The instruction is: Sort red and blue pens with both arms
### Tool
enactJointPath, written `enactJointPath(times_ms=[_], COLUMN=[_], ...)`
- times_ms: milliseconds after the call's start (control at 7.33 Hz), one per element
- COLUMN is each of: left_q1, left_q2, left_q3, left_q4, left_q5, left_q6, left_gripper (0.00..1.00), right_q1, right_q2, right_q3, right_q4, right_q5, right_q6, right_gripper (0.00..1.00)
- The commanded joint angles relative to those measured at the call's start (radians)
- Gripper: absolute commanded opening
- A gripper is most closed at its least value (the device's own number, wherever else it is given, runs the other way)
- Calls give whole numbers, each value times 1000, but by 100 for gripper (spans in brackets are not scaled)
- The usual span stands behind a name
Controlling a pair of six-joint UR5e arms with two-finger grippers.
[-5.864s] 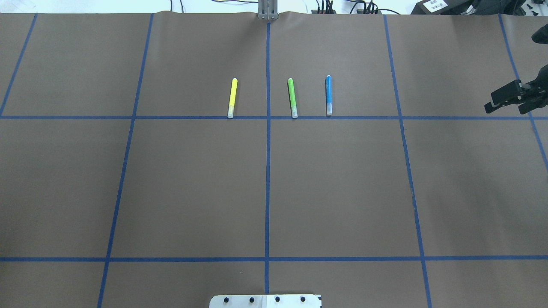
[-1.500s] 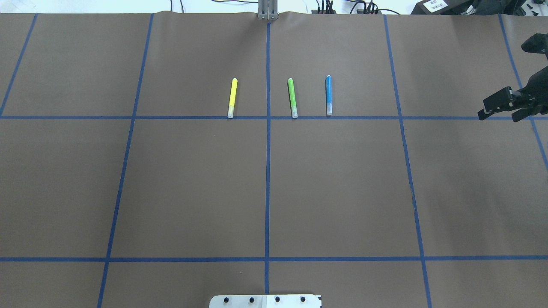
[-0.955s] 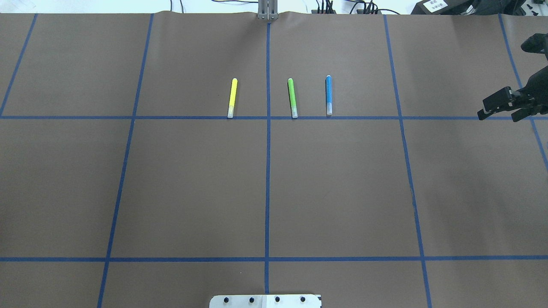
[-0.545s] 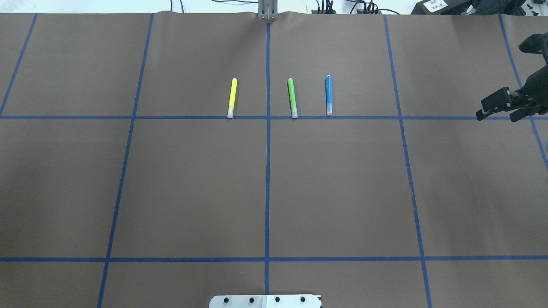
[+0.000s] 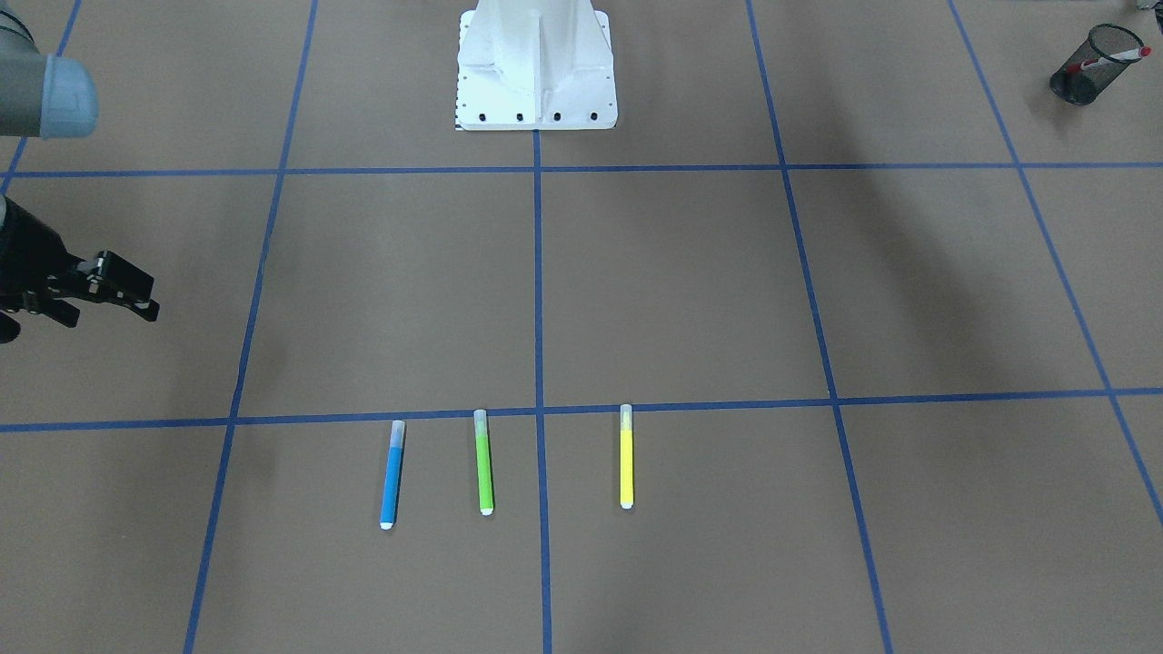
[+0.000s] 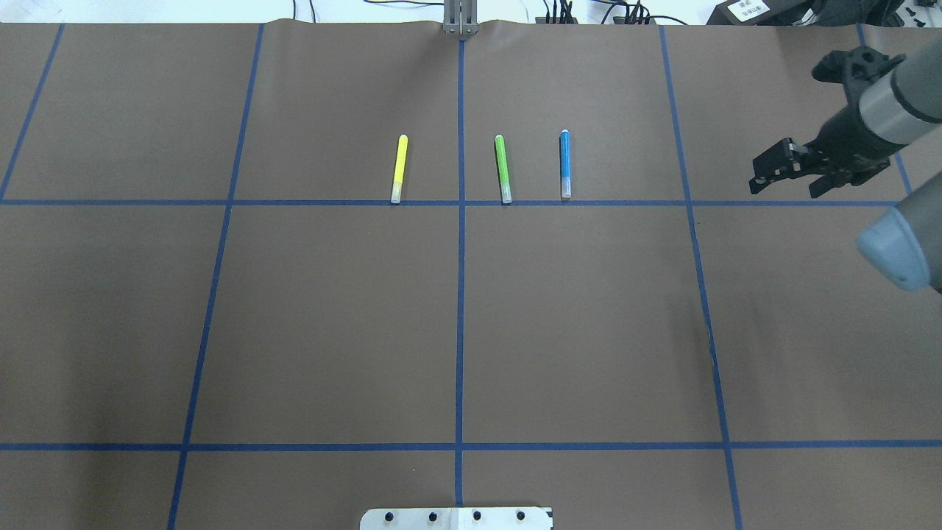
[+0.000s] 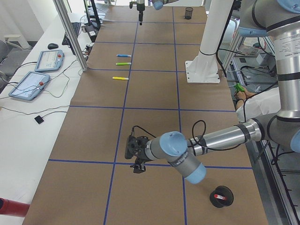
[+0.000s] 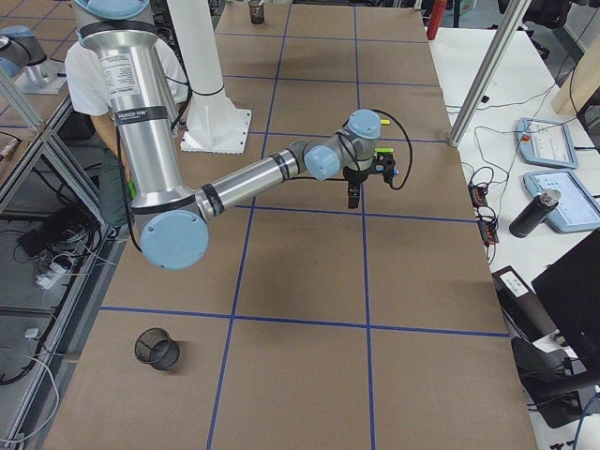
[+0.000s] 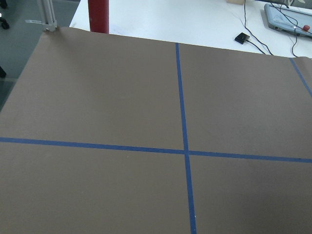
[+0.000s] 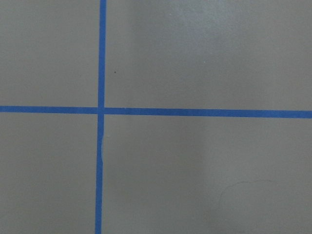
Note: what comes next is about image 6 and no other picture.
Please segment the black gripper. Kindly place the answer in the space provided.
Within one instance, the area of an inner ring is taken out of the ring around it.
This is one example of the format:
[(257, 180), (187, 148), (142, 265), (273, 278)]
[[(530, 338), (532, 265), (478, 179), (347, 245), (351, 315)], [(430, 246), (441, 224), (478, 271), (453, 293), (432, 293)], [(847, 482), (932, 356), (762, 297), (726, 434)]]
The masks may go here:
[(875, 134), (859, 108), (848, 104), (825, 121), (817, 138), (805, 146), (783, 138), (754, 158), (749, 191), (757, 195), (771, 184), (813, 174), (820, 177), (808, 185), (808, 191), (817, 199), (836, 188), (861, 186), (884, 171), (891, 155), (907, 145)]

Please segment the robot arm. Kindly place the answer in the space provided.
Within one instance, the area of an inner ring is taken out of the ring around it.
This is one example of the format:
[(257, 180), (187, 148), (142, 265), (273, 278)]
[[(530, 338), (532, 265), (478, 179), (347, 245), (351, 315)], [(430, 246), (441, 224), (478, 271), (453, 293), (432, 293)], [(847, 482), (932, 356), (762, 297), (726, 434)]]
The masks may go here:
[[(814, 80), (838, 84), (846, 104), (814, 140), (783, 138), (751, 162), (751, 194), (785, 179), (813, 175), (810, 196), (861, 186), (901, 163), (906, 147), (939, 130), (940, 40), (912, 56), (888, 56), (867, 45), (834, 50), (812, 69)], [(902, 291), (940, 291), (940, 177), (922, 185), (904, 177), (906, 195), (857, 237), (857, 250)]]

